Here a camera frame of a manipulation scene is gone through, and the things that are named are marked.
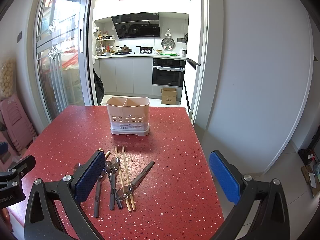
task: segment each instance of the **pink stool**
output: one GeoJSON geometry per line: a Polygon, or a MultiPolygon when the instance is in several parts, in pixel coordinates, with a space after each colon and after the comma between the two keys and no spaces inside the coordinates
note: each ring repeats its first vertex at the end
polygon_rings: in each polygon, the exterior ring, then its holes
{"type": "Polygon", "coordinates": [[[15,161],[18,161],[20,157],[18,153],[11,147],[3,133],[0,132],[0,143],[2,142],[6,142],[9,148],[5,154],[0,155],[0,171],[8,171],[8,168],[13,160],[16,159],[15,161]]]}
{"type": "Polygon", "coordinates": [[[17,95],[1,101],[0,110],[13,145],[17,151],[22,151],[36,136],[36,132],[17,95]]]}

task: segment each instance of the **black trash bag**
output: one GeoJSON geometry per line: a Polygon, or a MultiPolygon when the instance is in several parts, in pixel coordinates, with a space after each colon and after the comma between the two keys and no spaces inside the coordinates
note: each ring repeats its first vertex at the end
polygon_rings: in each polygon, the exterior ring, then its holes
{"type": "Polygon", "coordinates": [[[97,102],[98,106],[101,104],[102,99],[104,97],[104,88],[103,88],[103,83],[101,79],[98,77],[96,72],[93,70],[93,76],[94,76],[94,86],[96,89],[96,96],[97,96],[97,102]]]}

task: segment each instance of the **floor tile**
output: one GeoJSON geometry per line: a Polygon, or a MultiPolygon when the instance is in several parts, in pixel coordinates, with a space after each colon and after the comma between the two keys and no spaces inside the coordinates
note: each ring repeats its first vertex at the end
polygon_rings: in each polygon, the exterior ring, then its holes
{"type": "MultiPolygon", "coordinates": [[[[222,209],[223,218],[226,219],[226,217],[229,215],[229,213],[233,209],[234,204],[232,202],[228,201],[228,199],[227,199],[226,195],[224,194],[224,192],[223,192],[223,190],[222,190],[222,188],[221,188],[221,186],[220,186],[218,181],[215,181],[214,185],[215,185],[216,190],[217,190],[220,206],[221,206],[221,209],[222,209]]],[[[251,210],[250,210],[250,212],[248,214],[247,219],[244,222],[244,225],[252,223],[252,221],[254,219],[254,216],[255,216],[255,214],[257,212],[257,209],[258,209],[258,206],[259,206],[259,202],[260,201],[257,201],[257,200],[253,202],[252,208],[251,208],[251,210]]]]}
{"type": "Polygon", "coordinates": [[[296,150],[293,148],[293,146],[291,145],[291,143],[289,142],[287,144],[287,146],[284,148],[284,150],[282,151],[281,154],[287,154],[287,153],[295,153],[296,150]]]}
{"type": "Polygon", "coordinates": [[[288,205],[290,221],[290,240],[296,240],[303,232],[319,205],[319,194],[313,198],[308,190],[288,205]]]}
{"type": "Polygon", "coordinates": [[[270,170],[255,180],[270,182],[279,179],[287,204],[290,204],[309,189],[300,170],[302,166],[303,162],[297,153],[281,154],[270,170]]]}
{"type": "Polygon", "coordinates": [[[230,211],[234,207],[234,204],[227,199],[218,181],[215,181],[214,185],[217,190],[223,218],[226,219],[226,217],[229,215],[230,211]]]}
{"type": "MultiPolygon", "coordinates": [[[[124,97],[124,96],[112,96],[112,95],[105,95],[102,99],[102,105],[105,106],[106,102],[111,98],[111,97],[124,97]]],[[[150,106],[157,106],[157,107],[180,107],[180,102],[176,102],[175,105],[163,105],[161,103],[161,99],[154,99],[150,98],[150,106]]]]}
{"type": "Polygon", "coordinates": [[[241,237],[244,237],[244,236],[247,234],[250,226],[251,226],[251,224],[248,224],[248,225],[243,226],[243,227],[241,228],[238,236],[236,237],[236,239],[240,239],[241,237]]]}
{"type": "Polygon", "coordinates": [[[12,225],[13,234],[17,238],[17,240],[24,240],[24,228],[20,223],[16,220],[16,218],[9,212],[10,215],[10,223],[12,225]]]}

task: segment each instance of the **cardboard box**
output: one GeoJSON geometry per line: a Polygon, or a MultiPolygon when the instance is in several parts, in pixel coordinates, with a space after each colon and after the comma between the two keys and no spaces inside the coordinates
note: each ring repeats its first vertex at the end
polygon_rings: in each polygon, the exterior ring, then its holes
{"type": "Polygon", "coordinates": [[[177,100],[176,88],[162,88],[161,89],[161,104],[175,105],[177,100]]]}
{"type": "Polygon", "coordinates": [[[306,180],[306,182],[309,184],[309,186],[311,188],[312,196],[315,197],[316,194],[320,191],[320,183],[319,183],[319,180],[318,180],[318,176],[315,176],[316,188],[313,188],[313,187],[311,187],[310,177],[309,177],[309,172],[313,173],[312,168],[309,165],[302,166],[301,167],[301,171],[302,171],[304,179],[306,180]]]}

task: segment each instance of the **red speckled countertop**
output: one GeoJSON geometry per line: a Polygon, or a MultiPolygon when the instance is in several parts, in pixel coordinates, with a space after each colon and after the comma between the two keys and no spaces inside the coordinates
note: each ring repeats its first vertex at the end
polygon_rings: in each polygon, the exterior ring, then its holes
{"type": "MultiPolygon", "coordinates": [[[[210,239],[223,222],[209,167],[183,107],[150,107],[147,136],[112,135],[105,106],[69,106],[27,150],[36,167],[23,179],[26,200],[9,209],[23,225],[35,179],[60,180],[98,149],[126,151],[130,180],[151,161],[155,165],[134,192],[136,211],[109,210],[110,184],[102,182],[100,217],[93,217],[95,187],[81,207],[105,239],[210,239]]],[[[117,176],[117,187],[120,179],[117,176]]],[[[68,233],[76,234],[57,202],[68,233]]]]}

